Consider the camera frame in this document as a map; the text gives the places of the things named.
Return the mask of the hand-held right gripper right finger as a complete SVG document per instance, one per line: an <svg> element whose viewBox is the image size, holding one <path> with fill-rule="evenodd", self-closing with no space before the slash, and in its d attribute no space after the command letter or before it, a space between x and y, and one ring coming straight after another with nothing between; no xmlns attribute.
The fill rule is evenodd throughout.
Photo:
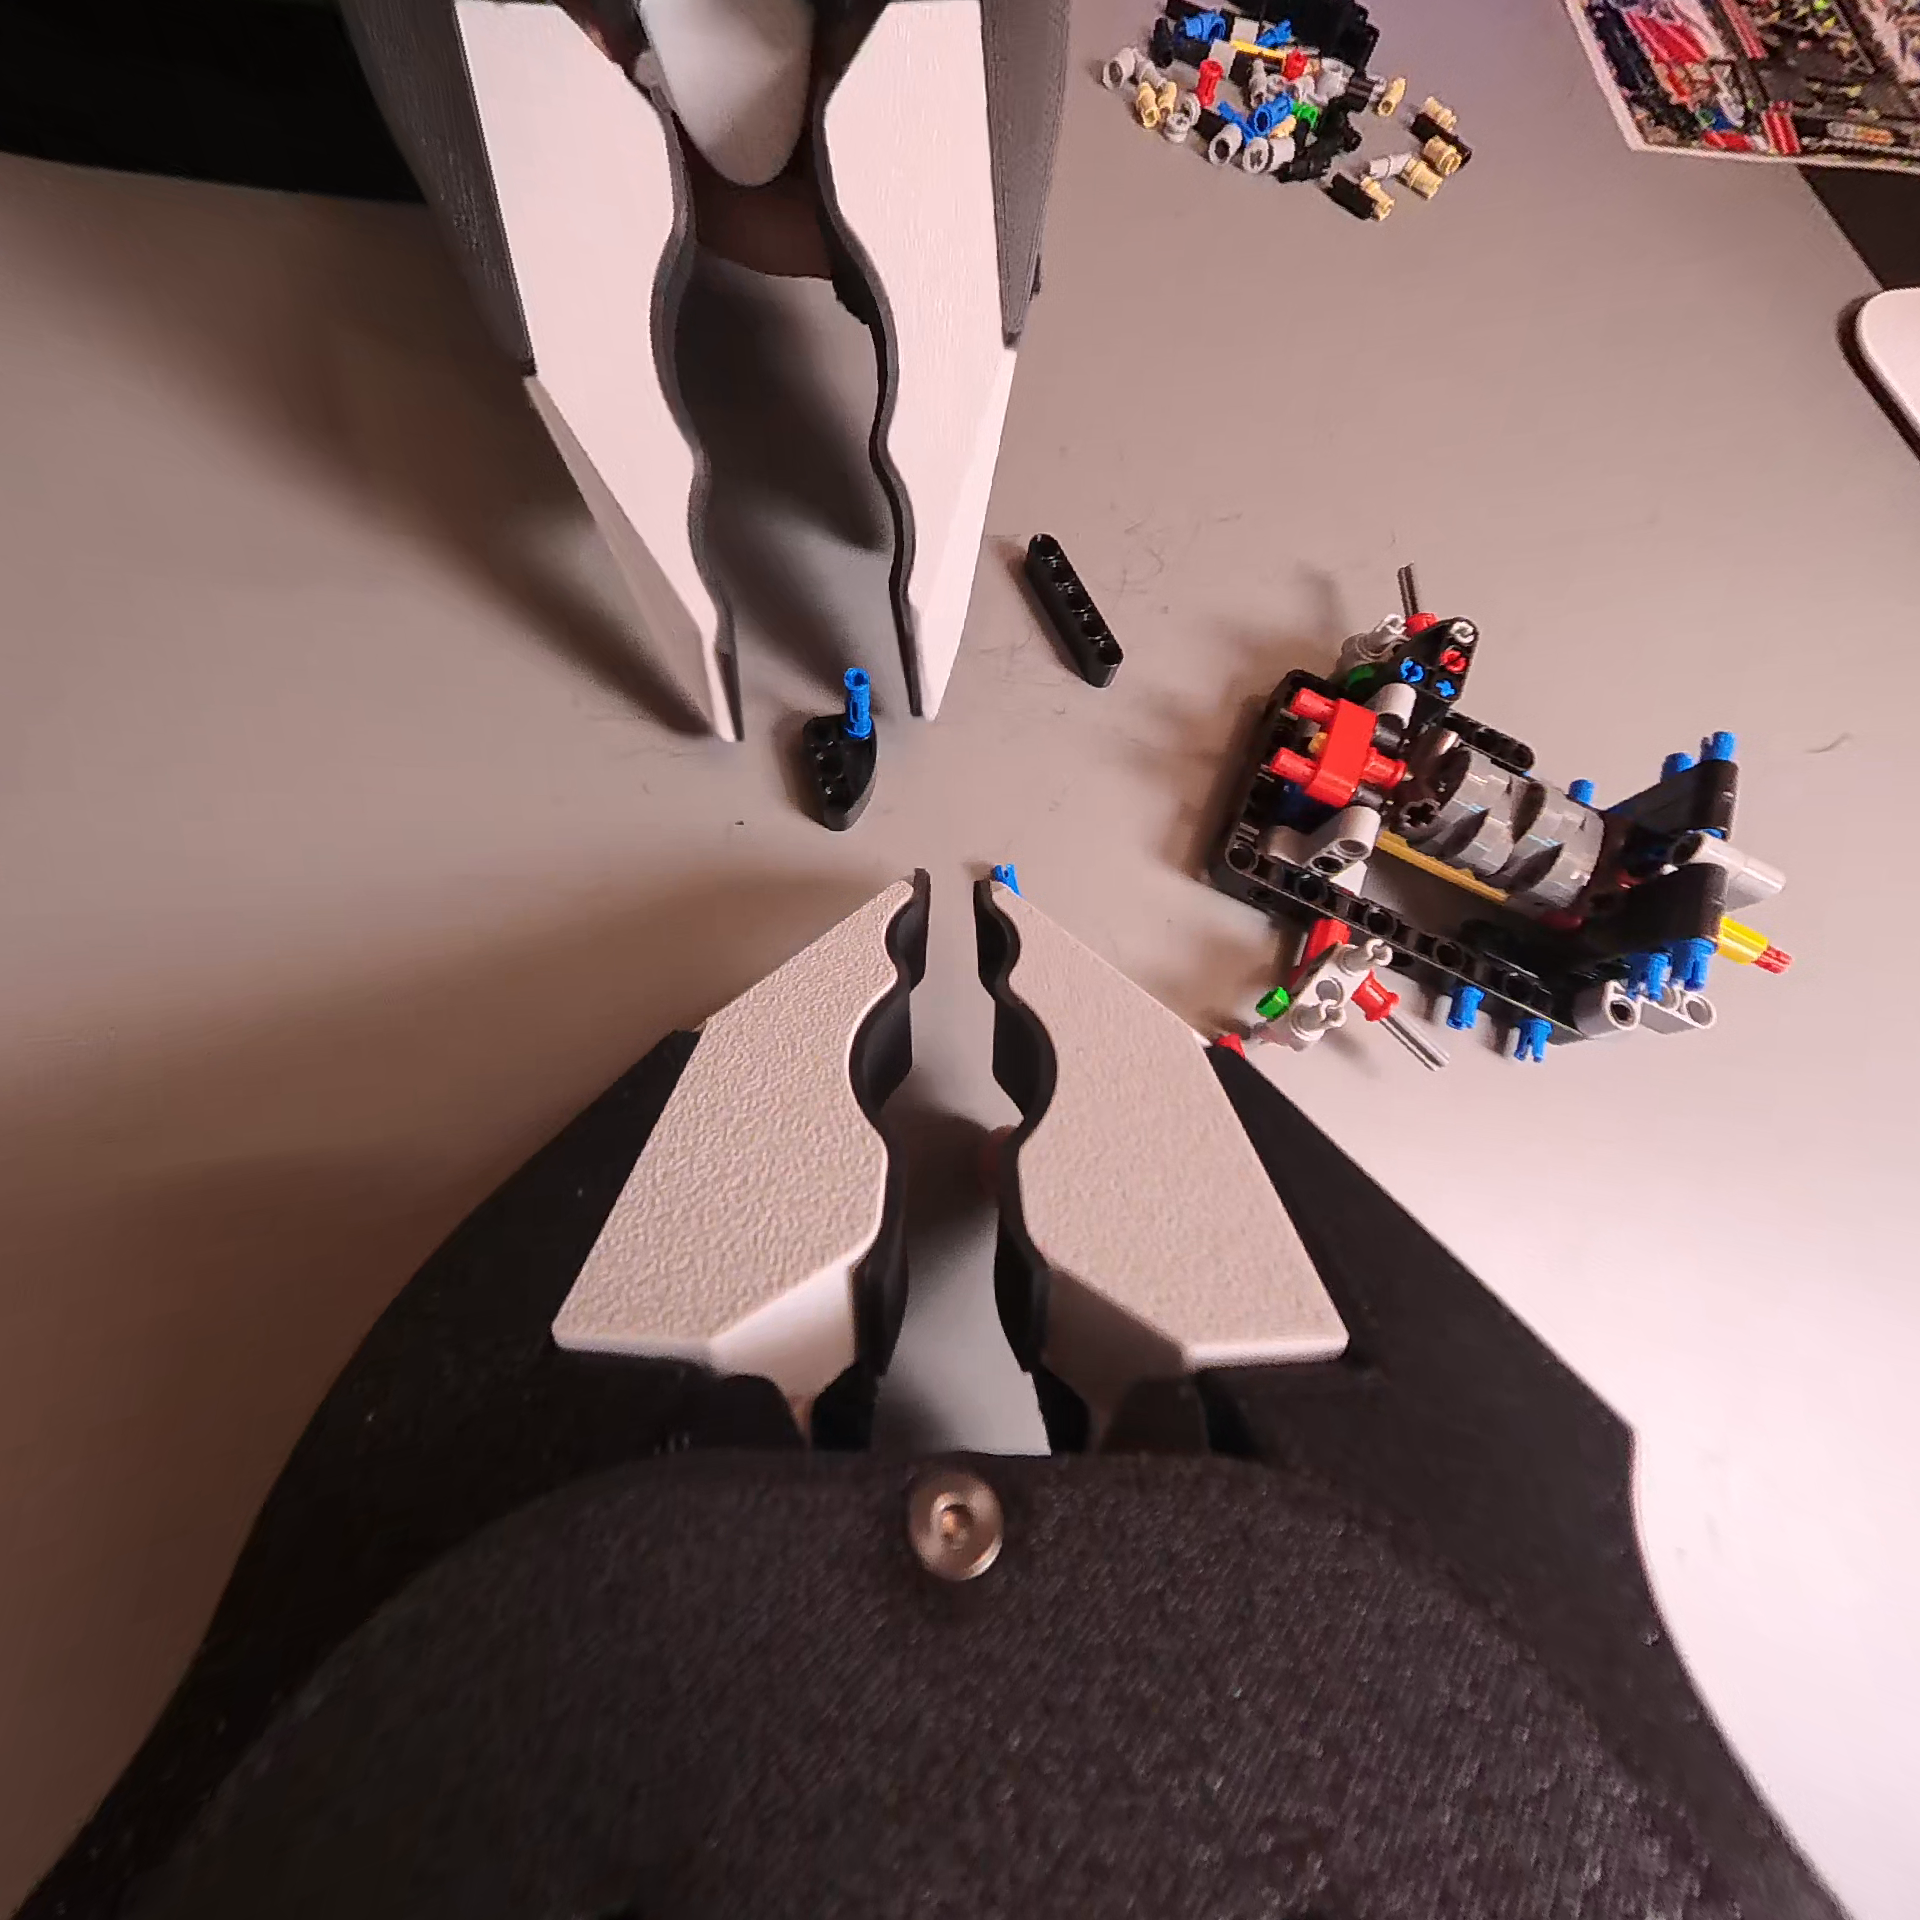
<svg viewBox="0 0 1920 1920"><path fill-rule="evenodd" d="M1144 1385L1329 1362L1347 1329L1216 1052L998 878L973 886L998 1162L994 1298L1046 1428L1104 1428Z"/></svg>

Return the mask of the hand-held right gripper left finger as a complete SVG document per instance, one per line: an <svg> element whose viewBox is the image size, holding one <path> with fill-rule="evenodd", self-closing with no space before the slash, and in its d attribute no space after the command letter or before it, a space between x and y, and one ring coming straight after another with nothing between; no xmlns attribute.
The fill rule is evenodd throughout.
<svg viewBox="0 0 1920 1920"><path fill-rule="evenodd" d="M868 1400L900 1336L930 878L902 877L704 1023L550 1327L578 1355L769 1382L800 1424Z"/></svg>

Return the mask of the grey lego connector assembly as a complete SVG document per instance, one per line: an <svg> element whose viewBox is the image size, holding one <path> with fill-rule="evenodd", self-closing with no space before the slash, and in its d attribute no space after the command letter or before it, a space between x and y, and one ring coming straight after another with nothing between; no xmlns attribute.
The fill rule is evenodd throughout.
<svg viewBox="0 0 1920 1920"><path fill-rule="evenodd" d="M1315 923L1290 983L1259 997L1244 1033L1223 1033L1214 1045L1239 1057L1259 1045L1308 1052L1347 1026L1365 1026L1440 1072L1450 1057L1399 1017L1399 997L1381 979L1393 959L1392 945L1375 935L1338 938L1332 921Z"/></svg>

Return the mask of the pile of small lego pieces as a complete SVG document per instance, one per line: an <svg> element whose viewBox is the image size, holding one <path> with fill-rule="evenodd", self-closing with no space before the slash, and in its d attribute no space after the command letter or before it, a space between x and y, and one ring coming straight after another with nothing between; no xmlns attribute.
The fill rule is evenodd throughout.
<svg viewBox="0 0 1920 1920"><path fill-rule="evenodd" d="M1212 168L1311 187L1347 219L1383 225L1430 203L1473 159L1457 114L1412 103L1374 70L1380 29L1359 3L1164 3L1099 66L1144 132Z"/></svg>

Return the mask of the instruction booklet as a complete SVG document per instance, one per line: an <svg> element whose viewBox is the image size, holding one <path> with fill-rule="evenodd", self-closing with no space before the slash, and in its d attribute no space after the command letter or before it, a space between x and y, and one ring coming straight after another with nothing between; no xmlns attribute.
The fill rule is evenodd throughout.
<svg viewBox="0 0 1920 1920"><path fill-rule="evenodd" d="M1913 3L1566 3L1639 152L1913 174Z"/></svg>

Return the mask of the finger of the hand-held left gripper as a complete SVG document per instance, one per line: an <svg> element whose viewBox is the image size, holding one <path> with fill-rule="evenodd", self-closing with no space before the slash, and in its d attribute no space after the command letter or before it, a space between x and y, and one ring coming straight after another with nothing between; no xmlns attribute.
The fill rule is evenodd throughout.
<svg viewBox="0 0 1920 1920"><path fill-rule="evenodd" d="M961 643L1015 351L1002 333L982 7L884 4L817 110L829 236L871 314L871 460L908 704Z"/></svg>
<svg viewBox="0 0 1920 1920"><path fill-rule="evenodd" d="M709 581L707 458L675 364L696 261L678 127L559 7L453 4L531 374L662 666L741 737L734 618Z"/></svg>

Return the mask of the black lego beam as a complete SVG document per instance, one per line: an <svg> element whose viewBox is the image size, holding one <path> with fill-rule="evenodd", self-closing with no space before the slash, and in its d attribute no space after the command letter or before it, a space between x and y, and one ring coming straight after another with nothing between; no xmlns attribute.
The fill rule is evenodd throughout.
<svg viewBox="0 0 1920 1920"><path fill-rule="evenodd" d="M1022 579L1072 673L1095 691L1110 688L1123 650L1055 537L1027 539Z"/></svg>

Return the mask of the black triangular lego piece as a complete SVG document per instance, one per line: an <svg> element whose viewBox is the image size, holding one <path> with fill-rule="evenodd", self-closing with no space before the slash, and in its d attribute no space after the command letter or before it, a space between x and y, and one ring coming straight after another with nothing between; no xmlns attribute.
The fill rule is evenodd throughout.
<svg viewBox="0 0 1920 1920"><path fill-rule="evenodd" d="M800 731L800 775L814 815L829 833L845 833L871 799L877 773L877 722L849 732L844 710L810 717Z"/></svg>

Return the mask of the lego car chassis assembly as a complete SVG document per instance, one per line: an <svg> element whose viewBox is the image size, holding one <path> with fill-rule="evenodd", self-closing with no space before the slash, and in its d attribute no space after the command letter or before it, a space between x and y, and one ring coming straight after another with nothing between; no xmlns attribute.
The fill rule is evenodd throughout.
<svg viewBox="0 0 1920 1920"><path fill-rule="evenodd" d="M1719 963L1792 970L1751 923L1783 875L1733 845L1733 732L1599 805L1591 781L1545 781L1527 743L1461 710L1475 620L1423 607L1412 565L1398 593L1325 673L1272 691L1234 777L1205 877L1280 929L1272 989L1332 921L1338 940L1393 949L1381 980L1399 1005L1389 977L1451 1035L1488 1025L1540 1064L1554 1045L1708 1031Z"/></svg>

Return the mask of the person's left hand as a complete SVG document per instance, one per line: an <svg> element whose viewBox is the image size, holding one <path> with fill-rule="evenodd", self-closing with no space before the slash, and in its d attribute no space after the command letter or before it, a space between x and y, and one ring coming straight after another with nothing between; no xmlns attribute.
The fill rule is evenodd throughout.
<svg viewBox="0 0 1920 1920"><path fill-rule="evenodd" d="M741 185L688 151L685 174L700 248L760 277L831 279L817 182L804 152L774 179Z"/></svg>

